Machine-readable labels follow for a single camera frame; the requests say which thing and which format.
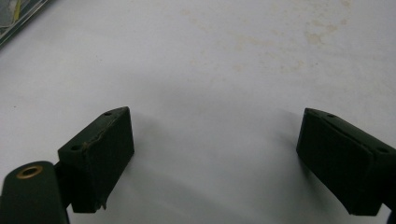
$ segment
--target white backdrop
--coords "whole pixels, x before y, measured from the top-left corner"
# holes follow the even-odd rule
[[[305,107],[396,147],[396,1],[58,0],[0,51],[0,176],[101,113],[135,156],[71,223],[385,223],[352,217],[295,152]]]

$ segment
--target screw hole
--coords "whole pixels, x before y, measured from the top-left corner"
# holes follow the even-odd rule
[[[43,171],[42,166],[39,166],[39,165],[30,166],[30,167],[27,167],[27,168],[24,168],[23,170],[21,170],[17,174],[17,178],[18,179],[32,178],[33,176],[40,174],[41,171]]]
[[[70,150],[72,150],[72,151],[77,151],[77,150],[79,150],[80,148],[81,148],[81,146],[73,146],[73,147],[70,148]]]
[[[379,147],[378,151],[382,152],[382,153],[389,153],[389,151],[386,148],[383,148],[383,147]]]

